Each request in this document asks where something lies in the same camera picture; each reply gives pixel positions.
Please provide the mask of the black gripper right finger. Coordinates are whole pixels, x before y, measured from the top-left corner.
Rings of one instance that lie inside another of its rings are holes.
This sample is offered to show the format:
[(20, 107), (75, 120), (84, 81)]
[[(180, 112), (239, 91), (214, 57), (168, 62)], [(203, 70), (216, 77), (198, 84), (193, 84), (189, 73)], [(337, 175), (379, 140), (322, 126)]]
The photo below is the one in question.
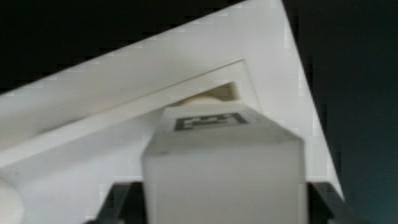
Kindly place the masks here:
[(354, 214), (329, 182), (308, 183), (310, 224), (369, 224)]

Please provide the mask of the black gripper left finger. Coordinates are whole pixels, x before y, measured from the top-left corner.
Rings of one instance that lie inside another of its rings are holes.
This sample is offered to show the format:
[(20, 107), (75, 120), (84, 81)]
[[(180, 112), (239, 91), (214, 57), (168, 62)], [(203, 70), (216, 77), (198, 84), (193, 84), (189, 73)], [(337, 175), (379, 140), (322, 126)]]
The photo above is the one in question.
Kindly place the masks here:
[(84, 224), (146, 224), (146, 200), (141, 182), (113, 185), (98, 215)]

